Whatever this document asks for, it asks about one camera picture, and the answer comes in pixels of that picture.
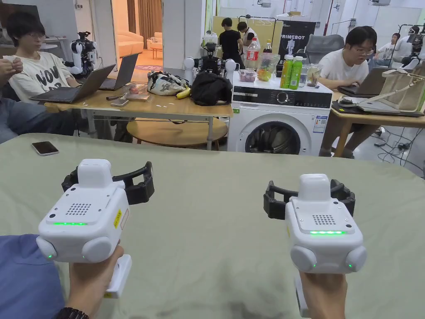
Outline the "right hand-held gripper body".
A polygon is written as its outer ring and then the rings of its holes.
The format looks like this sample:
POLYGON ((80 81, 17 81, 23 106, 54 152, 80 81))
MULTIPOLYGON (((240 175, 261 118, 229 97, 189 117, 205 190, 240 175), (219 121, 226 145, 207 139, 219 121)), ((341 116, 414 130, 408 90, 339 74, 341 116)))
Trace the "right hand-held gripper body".
POLYGON ((298 272, 294 279, 302 318, 309 318, 301 273, 349 274, 364 266, 363 235, 346 205, 331 193, 325 174, 303 174, 297 195, 286 203, 290 256, 298 272))

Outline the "person's left hand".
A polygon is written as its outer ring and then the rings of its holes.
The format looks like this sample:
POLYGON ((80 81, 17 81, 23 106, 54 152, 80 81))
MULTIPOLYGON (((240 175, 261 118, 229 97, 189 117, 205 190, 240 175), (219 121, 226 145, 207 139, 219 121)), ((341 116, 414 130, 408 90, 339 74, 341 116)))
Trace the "person's left hand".
POLYGON ((66 306, 82 311, 90 319, 94 318, 109 287, 117 261, 123 255, 123 247, 117 245, 112 255, 100 263, 70 263, 70 289, 66 306))

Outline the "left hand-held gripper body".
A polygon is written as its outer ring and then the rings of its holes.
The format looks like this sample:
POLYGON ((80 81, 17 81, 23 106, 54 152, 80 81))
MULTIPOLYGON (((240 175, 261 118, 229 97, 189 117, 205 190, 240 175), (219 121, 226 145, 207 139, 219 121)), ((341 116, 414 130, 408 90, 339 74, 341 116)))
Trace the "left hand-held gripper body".
POLYGON ((99 265, 114 252, 130 216, 125 184, 113 181, 105 159, 84 159, 77 177, 41 220, 36 242, 47 260, 99 265))

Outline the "person's right hand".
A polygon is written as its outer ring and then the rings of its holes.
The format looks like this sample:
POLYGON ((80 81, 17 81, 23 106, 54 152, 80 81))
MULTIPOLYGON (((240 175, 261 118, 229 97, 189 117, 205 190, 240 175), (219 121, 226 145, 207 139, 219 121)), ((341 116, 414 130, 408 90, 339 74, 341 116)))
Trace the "person's right hand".
POLYGON ((345 319, 347 281, 344 274, 299 272, 312 319, 345 319))

